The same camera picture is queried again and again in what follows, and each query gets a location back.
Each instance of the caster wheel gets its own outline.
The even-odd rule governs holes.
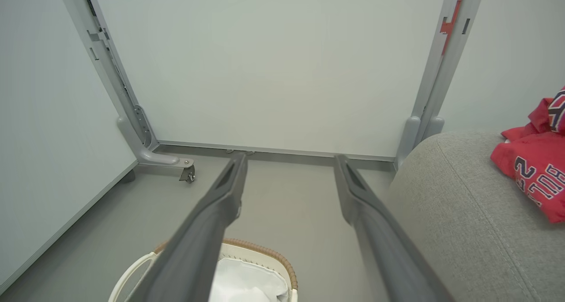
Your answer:
[[[191,167],[186,167],[182,170],[182,174],[180,175],[179,181],[187,181],[189,184],[192,183],[196,179],[196,169],[194,169],[194,165]]]

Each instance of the gray fabric sofa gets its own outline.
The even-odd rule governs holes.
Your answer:
[[[565,300],[565,223],[551,224],[490,160],[498,133],[420,143],[384,197],[454,298]]]

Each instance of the metal frame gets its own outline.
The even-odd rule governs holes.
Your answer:
[[[143,108],[139,105],[139,101],[137,101],[137,98],[135,97],[135,93],[129,78],[127,77],[123,63],[117,53],[113,39],[111,38],[111,32],[102,14],[99,2],[97,0],[83,0],[83,2],[87,2],[88,4],[83,3],[82,5],[81,11],[82,13],[85,13],[85,15],[81,16],[81,21],[90,24],[87,27],[87,32],[89,34],[91,44],[98,44],[91,48],[92,55],[99,56],[98,58],[93,58],[93,61],[101,61],[103,70],[105,70],[106,74],[112,79],[112,87],[120,99],[119,104],[122,105],[122,107],[125,107],[125,115],[127,115],[130,120],[130,123],[139,139],[143,141],[143,146],[147,149],[147,151],[139,149],[137,143],[132,141],[133,138],[131,137],[129,130],[125,130],[125,125],[120,125],[120,129],[122,130],[125,138],[128,140],[128,143],[130,143],[131,146],[135,146],[134,153],[140,163],[164,166],[171,166],[171,164],[174,164],[175,166],[182,165],[182,163],[179,163],[180,161],[177,161],[176,159],[166,159],[168,155],[165,155],[165,157],[151,155],[151,151],[153,151],[153,149],[155,149],[159,144],[333,157],[333,153],[315,151],[287,151],[282,149],[260,147],[236,147],[230,145],[158,141],[151,129]],[[472,22],[480,0],[462,1],[460,15],[455,23],[451,40],[444,55],[442,55],[447,35],[441,33],[441,26],[443,23],[449,23],[452,21],[452,15],[456,8],[456,3],[457,0],[444,0],[443,2],[440,16],[438,17],[438,22],[436,24],[435,35],[432,39],[432,45],[430,47],[428,59],[422,75],[422,81],[418,88],[414,108],[412,109],[412,114],[407,119],[404,126],[404,131],[402,133],[396,157],[379,157],[373,155],[349,155],[349,157],[352,157],[353,159],[394,162],[394,167],[398,169],[400,165],[402,165],[405,157],[420,141],[429,135],[439,133],[441,131],[443,123],[442,119],[437,117],[437,113],[443,103],[445,93],[452,80],[452,75],[456,65],[459,62],[460,55],[464,48],[468,34],[470,33]],[[459,32],[462,31],[467,19],[470,20],[466,27],[466,34],[461,35]]]
[[[426,137],[440,133],[444,125],[444,120],[437,115],[461,58],[481,0],[462,0],[448,46],[442,54],[448,35],[440,32],[440,29],[443,22],[452,21],[456,2],[457,0],[444,0],[441,8],[436,36],[422,75],[414,109],[411,117],[406,121],[394,161],[396,170],[401,167],[404,159],[416,145]]]
[[[438,114],[463,54],[480,3],[481,0],[462,0],[461,2],[458,19],[422,114],[422,123],[416,135],[415,146],[427,137],[441,132],[444,119],[438,117]]]
[[[77,32],[102,83],[116,108],[117,126],[133,151],[139,164],[180,167],[180,181],[192,182],[196,178],[193,159],[181,159],[172,155],[152,152],[158,145],[157,138],[137,102],[121,61],[115,51],[105,22],[99,14],[96,0],[63,0]]]

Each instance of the white panel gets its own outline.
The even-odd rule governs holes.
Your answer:
[[[443,0],[98,0],[159,140],[394,156]]]
[[[445,131],[528,123],[565,85],[563,0],[482,0],[440,116]]]
[[[2,284],[135,156],[62,0],[0,0],[0,27]]]

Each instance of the gray metal leg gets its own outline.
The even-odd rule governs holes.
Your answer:
[[[147,120],[145,111],[140,105],[134,105],[133,109],[136,113],[139,124],[143,129],[143,134],[145,135],[145,141],[143,142],[143,145],[147,147],[149,151],[153,151],[159,145],[159,143],[157,142],[157,138],[155,138],[155,135],[153,134],[153,129],[151,129],[151,125]]]
[[[424,141],[428,137],[431,137],[432,135],[441,133],[441,130],[444,128],[444,124],[445,124],[445,119],[443,117],[440,116],[432,117],[429,120],[426,131],[424,132],[424,137],[422,138],[422,141]]]
[[[404,131],[402,132],[402,137],[400,139],[400,144],[398,145],[398,150],[396,151],[396,159],[394,159],[394,169],[398,171],[404,162],[404,159],[414,148],[414,143],[416,141],[416,135],[418,134],[418,128],[420,127],[419,117],[409,117],[404,125]]]
[[[136,179],[136,173],[133,170],[131,170],[127,174],[125,174],[125,177],[122,177],[120,179],[120,183],[131,183],[132,181],[135,181],[135,179]]]
[[[131,123],[125,117],[119,117],[117,119],[117,127],[120,129],[121,134],[124,136],[125,141],[127,141],[140,164],[179,167],[184,169],[180,181],[188,181],[189,183],[194,181],[196,177],[194,173],[194,159],[184,159],[172,155],[160,155],[149,151],[149,149],[141,143]]]

